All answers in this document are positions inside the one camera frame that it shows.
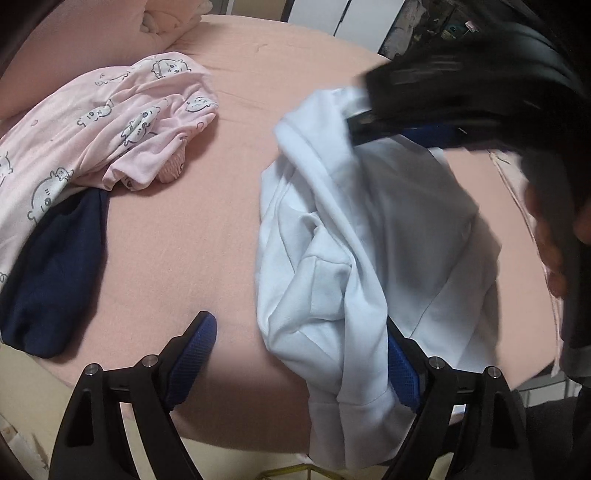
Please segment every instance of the white sweatshirt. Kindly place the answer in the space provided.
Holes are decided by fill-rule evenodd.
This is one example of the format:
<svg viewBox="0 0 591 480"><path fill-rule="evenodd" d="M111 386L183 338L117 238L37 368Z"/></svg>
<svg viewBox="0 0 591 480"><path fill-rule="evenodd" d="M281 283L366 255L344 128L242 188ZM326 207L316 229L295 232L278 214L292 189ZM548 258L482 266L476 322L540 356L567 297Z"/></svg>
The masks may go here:
<svg viewBox="0 0 591 480"><path fill-rule="evenodd" d="M262 175L257 320L307 381L310 456L328 468L392 458L414 419L388 380L387 315L427 356L495 363L499 245L441 151L404 137L352 148L347 88L312 94L275 128Z"/></svg>

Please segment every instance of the human hand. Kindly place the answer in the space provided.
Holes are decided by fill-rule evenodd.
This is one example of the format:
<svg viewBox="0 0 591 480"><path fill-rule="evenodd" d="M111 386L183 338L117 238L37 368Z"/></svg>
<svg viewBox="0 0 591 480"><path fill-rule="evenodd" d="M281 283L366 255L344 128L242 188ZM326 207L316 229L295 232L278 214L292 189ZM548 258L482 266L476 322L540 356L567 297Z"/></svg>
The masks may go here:
<svg viewBox="0 0 591 480"><path fill-rule="evenodd" d="M531 184L525 189L525 207L536 219L534 229L535 243L540 251L540 259L550 269L548 274L548 288L552 295L564 297L568 292L566 277L562 273L563 257L559 248L554 243L550 224L541 213L540 199ZM583 243L591 245L591 200L589 200L573 225L574 234Z"/></svg>

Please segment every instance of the bed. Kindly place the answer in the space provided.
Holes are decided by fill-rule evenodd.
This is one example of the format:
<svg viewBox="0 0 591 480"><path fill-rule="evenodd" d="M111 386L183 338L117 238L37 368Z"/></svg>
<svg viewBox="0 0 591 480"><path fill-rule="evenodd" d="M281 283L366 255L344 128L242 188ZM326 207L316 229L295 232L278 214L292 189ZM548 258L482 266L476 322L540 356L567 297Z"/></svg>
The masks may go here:
<svg viewBox="0 0 591 480"><path fill-rule="evenodd" d="M307 388L264 348L255 321L259 177L277 155L272 128L318 88L355 81L383 57L319 31L205 15L170 48L213 74L219 118L187 147L183 175L115 188L100 288L68 350L39 363L67 385L85 365L133 365L182 333L200 310L219 332L187 401L181 435L235 449L305 452ZM553 359L556 327L534 243L488 153L447 153L502 243L500 366L517 386Z"/></svg>

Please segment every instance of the cartoon character print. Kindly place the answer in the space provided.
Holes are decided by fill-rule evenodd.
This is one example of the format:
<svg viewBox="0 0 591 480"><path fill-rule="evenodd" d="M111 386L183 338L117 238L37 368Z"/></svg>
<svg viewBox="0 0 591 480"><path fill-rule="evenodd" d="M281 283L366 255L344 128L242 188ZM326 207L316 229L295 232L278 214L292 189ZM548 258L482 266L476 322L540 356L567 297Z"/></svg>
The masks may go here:
<svg viewBox="0 0 591 480"><path fill-rule="evenodd" d="M37 224L43 214L49 210L51 204L64 189L72 175L74 175L74 170L59 167L52 171L46 179L40 181L39 185L33 190L31 210L29 210L27 218Z"/></svg>
<svg viewBox="0 0 591 480"><path fill-rule="evenodd" d="M6 177L13 171L14 169L11 167L10 160L8 159L8 152L0 154L0 187L4 183L4 180L6 180Z"/></svg>
<svg viewBox="0 0 591 480"><path fill-rule="evenodd" d="M138 115L135 120L129 122L129 125L121 132L121 138L124 139L124 147L127 147L129 144L136 144L142 140L142 138L149 133L148 129L159 113L160 107L153 106Z"/></svg>
<svg viewBox="0 0 591 480"><path fill-rule="evenodd" d="M101 85L107 85L107 83L121 83L121 82L123 82L123 80L125 80L129 76L130 73L131 72L125 72L125 73L122 73L121 75L111 78L111 79L99 80L98 82L95 82L95 85L101 86ZM99 76L99 78L104 78L104 77L105 77L104 73L101 73Z"/></svg>
<svg viewBox="0 0 591 480"><path fill-rule="evenodd" d="M81 116L78 119L78 121L76 122L76 125L80 125L81 127L85 127L86 124L89 124L91 122L96 122L101 117L109 116L111 114L112 109L113 109L113 102L111 99L109 99L109 101L105 105L99 106L99 107L95 108L94 110L91 110L90 112L88 112L86 115Z"/></svg>
<svg viewBox="0 0 591 480"><path fill-rule="evenodd" d="M152 72L156 78L162 79L181 72L190 72L191 69L183 60L162 59L152 65Z"/></svg>
<svg viewBox="0 0 591 480"><path fill-rule="evenodd" d="M186 102L185 110L187 112L200 112L204 108L211 106L217 108L217 102L214 102L207 97L195 97L193 100Z"/></svg>

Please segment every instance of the beige floor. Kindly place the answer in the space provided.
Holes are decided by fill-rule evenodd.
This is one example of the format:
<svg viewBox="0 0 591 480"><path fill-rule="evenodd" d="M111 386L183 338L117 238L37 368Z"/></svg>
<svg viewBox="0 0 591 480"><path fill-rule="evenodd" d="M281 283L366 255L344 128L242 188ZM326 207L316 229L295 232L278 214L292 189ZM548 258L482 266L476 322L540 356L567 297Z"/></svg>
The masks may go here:
<svg viewBox="0 0 591 480"><path fill-rule="evenodd" d="M37 448L46 461L51 458L71 392L26 354L6 345L0 346L0 414ZM125 428L140 477L142 480L154 479L135 422L127 420ZM296 455L240 452L193 440L184 443L205 480L252 480L263 470L300 463ZM378 480L384 472L384 468L376 467L349 472L346 476ZM302 474L281 478L296 480L304 477Z"/></svg>

